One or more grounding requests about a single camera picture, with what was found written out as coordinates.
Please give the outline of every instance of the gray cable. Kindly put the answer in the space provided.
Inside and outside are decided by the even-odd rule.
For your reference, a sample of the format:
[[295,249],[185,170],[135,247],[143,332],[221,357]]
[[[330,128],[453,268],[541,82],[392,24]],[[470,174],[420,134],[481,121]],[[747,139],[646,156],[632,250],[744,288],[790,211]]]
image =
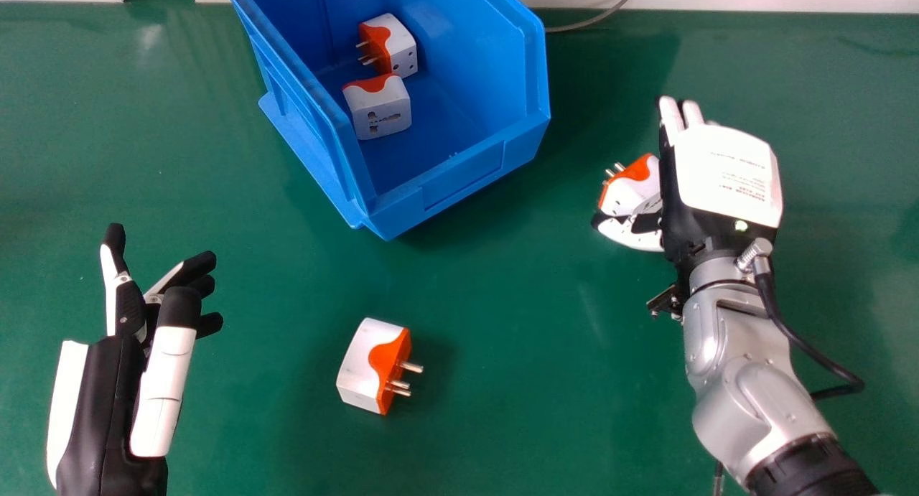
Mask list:
[[597,15],[597,17],[592,17],[590,19],[587,19],[586,21],[575,22],[574,24],[568,24],[565,26],[555,26],[552,28],[546,28],[546,32],[547,34],[561,34],[562,32],[573,32],[575,31],[575,29],[584,29],[584,28],[587,28],[588,26],[593,26],[595,23],[603,22],[605,19],[610,17],[610,15],[619,11],[620,8],[622,8],[627,2],[629,2],[629,0],[617,0],[616,4],[611,6],[610,9],[607,9],[607,11],[604,11],[603,13],[600,13],[600,15]]

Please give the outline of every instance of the blue plastic bin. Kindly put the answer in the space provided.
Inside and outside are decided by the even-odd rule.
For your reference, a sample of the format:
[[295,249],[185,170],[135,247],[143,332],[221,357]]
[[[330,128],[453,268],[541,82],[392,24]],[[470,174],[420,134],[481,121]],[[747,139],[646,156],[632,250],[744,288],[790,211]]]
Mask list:
[[[232,0],[267,94],[259,105],[352,228],[384,240],[536,155],[549,124],[542,22],[518,0]],[[413,126],[358,142],[341,87],[371,78],[358,25],[416,38]]]

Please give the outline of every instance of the green table surface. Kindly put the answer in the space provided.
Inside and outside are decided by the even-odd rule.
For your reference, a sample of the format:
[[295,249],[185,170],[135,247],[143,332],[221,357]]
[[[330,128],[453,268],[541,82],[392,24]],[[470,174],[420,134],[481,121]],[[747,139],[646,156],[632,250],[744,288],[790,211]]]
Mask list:
[[[385,243],[263,117],[229,6],[0,5],[0,493],[52,493],[60,342],[104,332],[110,221],[144,286],[220,258],[206,309],[226,326],[195,352],[171,494],[709,493],[682,334],[643,306],[673,269],[589,225],[603,169],[657,152],[667,93],[774,146],[782,307],[867,381],[821,407],[877,485],[915,494],[917,35],[909,17],[688,12],[551,35],[535,162]],[[365,316],[410,327],[426,366],[386,418],[335,390]]]

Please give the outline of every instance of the plug prong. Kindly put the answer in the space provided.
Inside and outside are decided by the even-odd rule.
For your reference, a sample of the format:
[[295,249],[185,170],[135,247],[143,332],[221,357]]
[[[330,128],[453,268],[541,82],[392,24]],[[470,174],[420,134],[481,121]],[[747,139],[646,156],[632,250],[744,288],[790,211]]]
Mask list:
[[422,372],[424,372],[423,366],[415,365],[415,364],[410,364],[409,362],[401,362],[401,364],[399,364],[399,366],[401,366],[401,368],[403,368],[403,369],[405,369],[405,370],[409,370],[409,371],[414,372],[414,373],[416,373],[416,374],[421,374]]

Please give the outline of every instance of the robotic hand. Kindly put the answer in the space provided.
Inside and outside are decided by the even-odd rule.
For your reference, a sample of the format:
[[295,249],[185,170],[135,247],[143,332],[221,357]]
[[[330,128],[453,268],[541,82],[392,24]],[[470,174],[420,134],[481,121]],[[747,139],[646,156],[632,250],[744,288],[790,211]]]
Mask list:
[[99,250],[108,336],[64,342],[48,426],[48,474],[62,496],[163,496],[195,340],[219,332],[201,315],[214,291],[207,251],[175,265],[146,294],[124,260],[124,228]]
[[[663,251],[676,283],[648,303],[683,325],[693,427],[712,456],[758,496],[877,494],[817,410],[864,383],[785,325],[769,256],[782,218],[768,143],[707,123],[695,101],[658,101],[661,158],[617,165],[594,227],[611,240]],[[812,394],[791,366],[793,343],[846,381]]]

